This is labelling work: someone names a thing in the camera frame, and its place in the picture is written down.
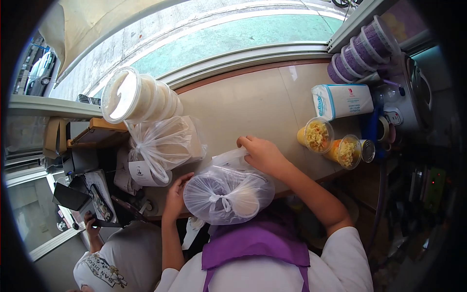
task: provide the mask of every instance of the phone case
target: phone case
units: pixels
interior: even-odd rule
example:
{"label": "phone case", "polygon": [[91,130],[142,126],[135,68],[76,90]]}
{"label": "phone case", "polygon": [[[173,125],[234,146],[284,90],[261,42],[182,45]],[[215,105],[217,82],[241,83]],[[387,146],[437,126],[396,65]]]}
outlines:
{"label": "phone case", "polygon": [[94,206],[96,213],[100,214],[100,216],[102,216],[106,222],[110,222],[110,220],[113,218],[112,210],[100,195],[99,190],[96,188],[95,184],[91,185],[89,189],[89,196],[92,199],[92,205]]}

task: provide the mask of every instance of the counter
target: counter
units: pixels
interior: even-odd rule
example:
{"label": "counter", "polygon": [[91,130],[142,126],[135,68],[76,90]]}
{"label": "counter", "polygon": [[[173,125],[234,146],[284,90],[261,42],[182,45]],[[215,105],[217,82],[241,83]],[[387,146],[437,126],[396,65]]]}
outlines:
{"label": "counter", "polygon": [[[237,138],[246,135],[274,142],[287,159],[314,180],[332,179],[344,172],[339,164],[310,152],[296,138],[297,131],[315,116],[311,88],[318,84],[333,84],[326,68],[327,63],[272,68],[218,80],[181,93],[184,115],[202,122],[208,152],[203,161],[174,169],[174,179],[205,168],[212,156],[235,149]],[[356,117],[341,118],[331,124],[336,139],[347,134],[361,137]],[[275,183],[277,196],[291,193],[282,182]],[[165,206],[167,189],[145,188],[146,195],[158,203],[158,215]]]}

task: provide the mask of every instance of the paper towel package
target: paper towel package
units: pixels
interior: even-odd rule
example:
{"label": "paper towel package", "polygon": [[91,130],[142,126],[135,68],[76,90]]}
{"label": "paper towel package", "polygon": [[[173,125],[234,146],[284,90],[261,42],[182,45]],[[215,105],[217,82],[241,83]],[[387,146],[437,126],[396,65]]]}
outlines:
{"label": "paper towel package", "polygon": [[327,121],[373,112],[370,89],[365,84],[321,84],[311,89],[316,116]]}

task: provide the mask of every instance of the shredded cheese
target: shredded cheese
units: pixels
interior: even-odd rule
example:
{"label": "shredded cheese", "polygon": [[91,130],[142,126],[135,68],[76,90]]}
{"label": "shredded cheese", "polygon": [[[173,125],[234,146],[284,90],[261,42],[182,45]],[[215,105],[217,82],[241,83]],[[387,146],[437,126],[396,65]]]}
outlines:
{"label": "shredded cheese", "polygon": [[305,144],[316,152],[322,152],[327,146],[329,134],[326,125],[319,122],[311,122],[305,130]]}
{"label": "shredded cheese", "polygon": [[333,147],[331,149],[333,158],[337,162],[342,162],[342,165],[345,167],[352,166],[352,162],[354,161],[354,152],[357,148],[357,144],[350,141],[342,141],[340,150],[339,144],[337,143],[337,147]]}

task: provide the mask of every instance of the clear plastic bag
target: clear plastic bag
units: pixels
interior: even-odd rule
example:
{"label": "clear plastic bag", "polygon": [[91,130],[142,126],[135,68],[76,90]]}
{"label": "clear plastic bag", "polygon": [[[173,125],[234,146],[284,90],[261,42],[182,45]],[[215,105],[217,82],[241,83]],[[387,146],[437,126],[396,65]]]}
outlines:
{"label": "clear plastic bag", "polygon": [[247,222],[267,207],[274,182],[249,165],[244,148],[216,156],[211,165],[188,181],[183,193],[187,209],[211,225]]}
{"label": "clear plastic bag", "polygon": [[131,150],[128,161],[146,161],[154,181],[168,185],[170,170],[177,166],[204,159],[207,145],[203,144],[200,122],[189,116],[127,124]]}

